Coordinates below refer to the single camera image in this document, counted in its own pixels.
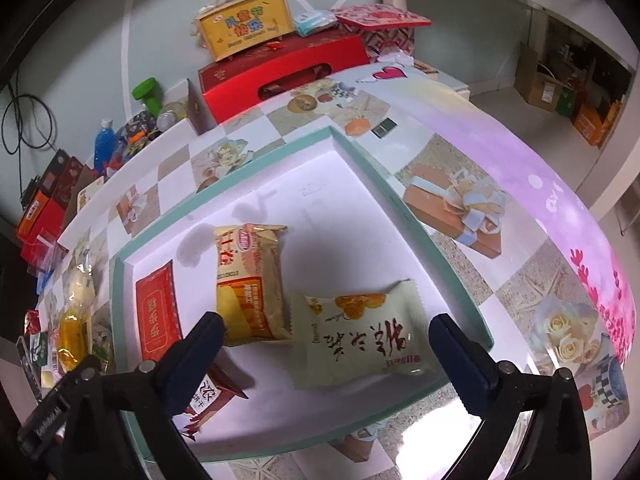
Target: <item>black cable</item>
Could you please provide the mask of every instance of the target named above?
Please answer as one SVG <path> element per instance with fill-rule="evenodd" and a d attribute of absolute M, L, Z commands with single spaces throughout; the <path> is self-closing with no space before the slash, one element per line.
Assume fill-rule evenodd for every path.
<path fill-rule="evenodd" d="M 7 83 L 7 87 L 9 89 L 9 96 L 11 99 L 9 100 L 9 103 L 4 109 L 4 113 L 2 114 L 2 121 L 0 121 L 0 137 L 2 138 L 2 145 L 4 146 L 4 150 L 9 155 L 15 155 L 16 153 L 18 154 L 18 180 L 20 182 L 20 199 L 22 199 L 22 194 L 23 194 L 22 145 L 24 144 L 25 146 L 27 146 L 28 148 L 31 148 L 32 150 L 41 150 L 45 146 L 49 146 L 52 150 L 55 150 L 56 148 L 53 145 L 53 142 L 55 142 L 53 112 L 51 111 L 51 108 L 49 108 L 49 106 L 39 97 L 36 97 L 33 94 L 29 94 L 29 93 L 21 94 L 19 92 L 18 90 L 18 76 L 19 76 L 18 71 L 19 70 L 20 68 L 18 67 L 18 70 L 15 71 L 15 83 L 14 83 L 15 91 L 14 91 L 14 85 L 12 85 L 11 82 Z M 36 130 L 44 140 L 42 144 L 31 144 L 27 139 L 24 138 L 24 120 L 22 118 L 22 109 L 20 108 L 20 99 L 28 99 L 31 103 L 31 109 L 33 111 L 33 123 Z M 46 136 L 38 126 L 38 116 L 36 114 L 36 107 L 35 107 L 36 104 L 39 104 L 45 109 L 47 113 L 47 117 L 49 118 L 49 133 Z M 6 119 L 6 116 L 11 108 L 13 108 L 14 110 L 15 130 L 17 132 L 17 137 L 18 137 L 15 148 L 12 150 L 9 149 L 9 146 L 6 143 L 6 138 L 4 136 L 4 120 Z"/>

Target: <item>shallow tray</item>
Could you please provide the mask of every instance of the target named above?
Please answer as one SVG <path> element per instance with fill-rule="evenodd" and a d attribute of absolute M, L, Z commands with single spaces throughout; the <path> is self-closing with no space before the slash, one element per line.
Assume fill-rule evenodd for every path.
<path fill-rule="evenodd" d="M 333 297 L 386 291 L 413 278 L 428 317 L 449 312 L 486 348 L 479 310 L 401 198 L 338 131 L 324 128 L 268 153 L 176 206 L 116 257 L 112 321 L 116 366 L 140 362 L 135 283 L 174 260 L 175 293 L 186 334 L 215 310 L 215 225 L 289 227 L 282 247 L 287 291 Z M 295 390 L 286 371 L 291 346 L 223 349 L 216 361 L 249 399 L 233 399 L 190 443 L 202 462 L 274 455 L 327 442 L 372 424 L 443 386 L 437 372 L 377 374 L 341 386 Z M 130 430 L 151 458 L 132 416 Z"/>

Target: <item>metal screw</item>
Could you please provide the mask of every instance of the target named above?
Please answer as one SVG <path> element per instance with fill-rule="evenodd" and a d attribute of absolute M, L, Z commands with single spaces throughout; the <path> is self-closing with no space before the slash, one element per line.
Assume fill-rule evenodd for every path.
<path fill-rule="evenodd" d="M 148 359 L 146 361 L 142 361 L 138 365 L 138 370 L 140 370 L 143 374 L 149 373 L 151 370 L 156 368 L 156 362 Z"/>
<path fill-rule="evenodd" d="M 500 361 L 498 363 L 498 368 L 500 368 L 500 371 L 505 374 L 513 374 L 514 371 L 516 371 L 514 364 L 509 361 Z"/>
<path fill-rule="evenodd" d="M 85 368 L 80 373 L 80 377 L 82 378 L 83 381 L 89 381 L 89 380 L 93 379 L 94 375 L 95 375 L 95 369 L 94 368 Z"/>
<path fill-rule="evenodd" d="M 571 379 L 574 378 L 574 375 L 571 373 L 571 370 L 569 370 L 569 368 L 560 368 L 558 370 L 558 374 L 560 375 L 560 377 L 562 377 L 565 381 L 570 381 Z"/>

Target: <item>pink heart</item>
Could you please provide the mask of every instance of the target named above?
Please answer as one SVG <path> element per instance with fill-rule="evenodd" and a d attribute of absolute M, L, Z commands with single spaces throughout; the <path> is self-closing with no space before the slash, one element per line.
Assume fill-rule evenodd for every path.
<path fill-rule="evenodd" d="M 397 77 L 406 77 L 404 72 L 395 66 L 385 66 L 382 72 L 374 73 L 376 79 L 395 79 Z"/>

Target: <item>ribbon bow print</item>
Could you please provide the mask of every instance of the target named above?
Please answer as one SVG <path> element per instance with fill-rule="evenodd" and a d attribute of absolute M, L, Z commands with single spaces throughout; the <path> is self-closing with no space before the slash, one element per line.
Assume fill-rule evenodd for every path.
<path fill-rule="evenodd" d="M 461 244 L 471 246 L 478 240 L 478 231 L 493 235 L 502 229 L 507 194 L 490 176 L 478 179 L 463 168 L 453 175 L 447 189 L 419 176 L 412 178 L 411 185 L 442 197 L 447 210 L 461 217 L 464 230 L 456 238 Z"/>

